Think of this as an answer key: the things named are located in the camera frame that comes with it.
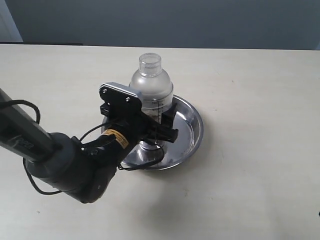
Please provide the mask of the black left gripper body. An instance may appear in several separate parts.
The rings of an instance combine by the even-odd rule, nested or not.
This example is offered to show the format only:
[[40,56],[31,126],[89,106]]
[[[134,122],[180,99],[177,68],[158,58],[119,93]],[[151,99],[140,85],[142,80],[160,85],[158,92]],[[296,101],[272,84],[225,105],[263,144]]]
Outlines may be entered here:
[[117,116],[109,120],[109,134],[122,148],[134,148],[140,142],[157,148],[156,122],[141,111]]

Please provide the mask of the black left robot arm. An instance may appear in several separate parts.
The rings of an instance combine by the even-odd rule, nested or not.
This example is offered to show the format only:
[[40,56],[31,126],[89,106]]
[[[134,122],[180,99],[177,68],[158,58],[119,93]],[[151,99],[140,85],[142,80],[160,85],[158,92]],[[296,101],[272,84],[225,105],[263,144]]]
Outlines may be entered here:
[[38,107],[0,93],[0,144],[23,158],[30,182],[40,179],[52,186],[55,194],[93,203],[139,142],[158,146],[161,141],[174,143],[178,138],[179,131],[173,128],[176,104],[157,122],[142,111],[143,97],[135,89],[109,82],[100,86],[99,95],[105,130],[96,140],[83,143],[64,133],[46,132],[40,127]]

